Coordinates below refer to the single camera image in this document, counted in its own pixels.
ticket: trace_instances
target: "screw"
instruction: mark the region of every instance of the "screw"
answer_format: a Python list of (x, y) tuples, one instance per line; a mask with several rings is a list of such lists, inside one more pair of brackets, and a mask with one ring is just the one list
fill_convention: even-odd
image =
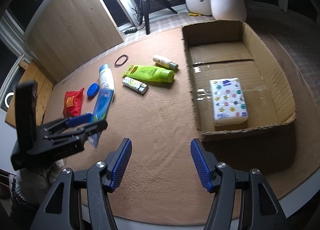
[(104, 167), (106, 165), (106, 163), (104, 162), (104, 161), (99, 161), (99, 162), (97, 162), (97, 164), (96, 164), (96, 166), (98, 167), (98, 168), (102, 168), (102, 167)]
[(259, 175), (260, 174), (260, 170), (259, 169), (252, 169), (252, 173), (254, 175)]
[(70, 168), (65, 168), (65, 169), (62, 170), (63, 174), (69, 174), (70, 172), (71, 172)]
[(224, 162), (218, 162), (217, 164), (218, 168), (223, 169), (225, 168), (227, 165)]

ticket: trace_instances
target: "black rubber band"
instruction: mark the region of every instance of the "black rubber band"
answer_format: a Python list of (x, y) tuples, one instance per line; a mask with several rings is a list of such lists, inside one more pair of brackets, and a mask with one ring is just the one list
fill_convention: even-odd
[[(118, 62), (120, 59), (122, 59), (123, 57), (125, 57), (125, 61), (124, 61), (123, 63), (121, 63), (121, 64), (117, 64), (117, 62)], [(129, 59), (128, 55), (125, 55), (125, 54), (121, 55), (121, 56), (116, 60), (116, 62), (115, 62), (115, 67), (116, 67), (116, 68), (121, 67), (124, 63), (126, 63), (126, 62), (128, 61), (128, 59)]]

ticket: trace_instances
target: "green tube cap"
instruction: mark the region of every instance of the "green tube cap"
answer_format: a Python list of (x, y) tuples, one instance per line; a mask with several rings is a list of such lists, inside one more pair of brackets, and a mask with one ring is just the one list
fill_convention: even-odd
[(171, 83), (174, 79), (174, 72), (172, 70), (162, 70), (160, 73), (161, 82)]

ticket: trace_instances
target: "tripod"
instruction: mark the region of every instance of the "tripod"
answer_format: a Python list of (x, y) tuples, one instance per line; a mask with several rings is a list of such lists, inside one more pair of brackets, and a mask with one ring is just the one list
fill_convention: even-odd
[[(164, 7), (168, 8), (171, 12), (177, 14), (177, 12), (172, 9), (171, 4), (166, 0), (155, 0), (159, 4), (163, 5)], [(149, 13), (150, 13), (150, 0), (140, 0), (140, 4), (142, 6), (144, 22), (146, 26), (146, 34), (150, 34), (150, 21), (149, 21)]]

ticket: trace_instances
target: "red plastic bag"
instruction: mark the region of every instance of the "red plastic bag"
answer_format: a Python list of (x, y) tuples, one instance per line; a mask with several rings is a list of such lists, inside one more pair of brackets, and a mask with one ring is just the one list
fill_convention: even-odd
[(82, 88), (80, 91), (66, 92), (64, 96), (63, 109), (63, 115), (65, 118), (74, 117), (81, 114), (83, 90), (84, 88)]

